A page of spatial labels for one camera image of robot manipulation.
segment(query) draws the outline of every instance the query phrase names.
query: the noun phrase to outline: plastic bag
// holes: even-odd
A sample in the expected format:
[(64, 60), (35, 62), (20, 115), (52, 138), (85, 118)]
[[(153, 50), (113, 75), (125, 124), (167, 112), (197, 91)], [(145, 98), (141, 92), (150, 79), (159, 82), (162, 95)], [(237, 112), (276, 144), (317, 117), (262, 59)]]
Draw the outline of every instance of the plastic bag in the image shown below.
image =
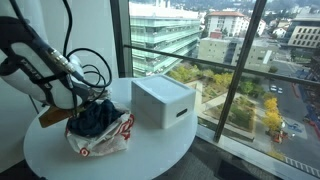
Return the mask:
[(72, 149), (82, 156), (104, 156), (116, 151), (127, 149), (130, 130), (134, 123), (134, 116), (130, 110), (116, 102), (112, 102), (118, 111), (124, 114), (110, 124), (97, 137), (83, 137), (73, 134), (66, 127), (65, 137)]

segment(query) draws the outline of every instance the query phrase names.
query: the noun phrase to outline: white box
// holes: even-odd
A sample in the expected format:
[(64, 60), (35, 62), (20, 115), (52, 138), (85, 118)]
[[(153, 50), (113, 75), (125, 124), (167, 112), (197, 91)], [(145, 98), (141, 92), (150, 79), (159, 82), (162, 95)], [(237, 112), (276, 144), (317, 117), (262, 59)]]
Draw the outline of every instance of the white box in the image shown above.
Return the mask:
[(132, 81), (132, 107), (161, 128), (169, 128), (194, 111), (195, 90), (164, 75)]

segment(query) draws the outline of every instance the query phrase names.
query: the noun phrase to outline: wooden block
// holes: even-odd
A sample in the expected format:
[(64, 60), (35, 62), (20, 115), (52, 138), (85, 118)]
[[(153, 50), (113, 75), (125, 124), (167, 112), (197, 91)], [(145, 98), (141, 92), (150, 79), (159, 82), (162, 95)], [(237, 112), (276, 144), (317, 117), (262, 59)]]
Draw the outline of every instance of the wooden block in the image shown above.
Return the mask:
[[(84, 111), (83, 107), (79, 107), (77, 112)], [(50, 106), (50, 108), (39, 117), (40, 125), (42, 128), (49, 127), (55, 123), (58, 123), (63, 120), (67, 120), (72, 116), (72, 110), (59, 109), (54, 106)]]

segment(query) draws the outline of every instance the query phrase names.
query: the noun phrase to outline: floor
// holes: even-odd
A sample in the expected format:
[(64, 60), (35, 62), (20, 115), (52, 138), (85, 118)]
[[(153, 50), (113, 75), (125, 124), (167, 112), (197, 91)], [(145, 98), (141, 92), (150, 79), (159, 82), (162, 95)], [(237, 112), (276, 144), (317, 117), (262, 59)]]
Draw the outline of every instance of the floor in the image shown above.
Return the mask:
[[(45, 178), (38, 178), (29, 169), (27, 163), (22, 161), (1, 173), (0, 179), (38, 180)], [(196, 137), (182, 159), (154, 180), (216, 179), (277, 180), (279, 178)]]

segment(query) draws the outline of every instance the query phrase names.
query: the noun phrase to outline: apartment building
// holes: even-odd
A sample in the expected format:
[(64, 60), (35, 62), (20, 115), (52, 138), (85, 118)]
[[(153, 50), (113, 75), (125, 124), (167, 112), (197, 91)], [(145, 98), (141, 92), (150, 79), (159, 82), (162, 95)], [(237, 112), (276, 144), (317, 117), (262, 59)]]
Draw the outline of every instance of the apartment building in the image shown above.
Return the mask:
[(219, 29), (227, 29), (228, 36), (238, 36), (243, 24), (243, 14), (236, 11), (213, 11), (208, 15), (207, 29), (210, 32)]
[[(133, 46), (183, 56), (189, 56), (196, 48), (200, 35), (197, 12), (171, 9), (168, 3), (163, 2), (158, 2), (156, 6), (130, 4), (130, 7)], [(182, 61), (134, 49), (132, 58), (135, 77), (165, 74)]]
[[(228, 31), (229, 37), (243, 36), (247, 31), (250, 23), (250, 18), (236, 11), (214, 11), (208, 15), (208, 24), (206, 25), (209, 35), (216, 29)], [(261, 20), (257, 33), (261, 36), (266, 23)]]
[[(242, 48), (242, 38), (211, 39), (200, 40), (198, 58), (229, 64), (235, 66), (238, 62)], [(245, 68), (268, 72), (270, 61), (274, 58), (279, 47), (266, 40), (255, 40), (250, 49)]]
[(289, 47), (314, 49), (320, 46), (320, 13), (302, 11), (291, 21), (284, 38)]

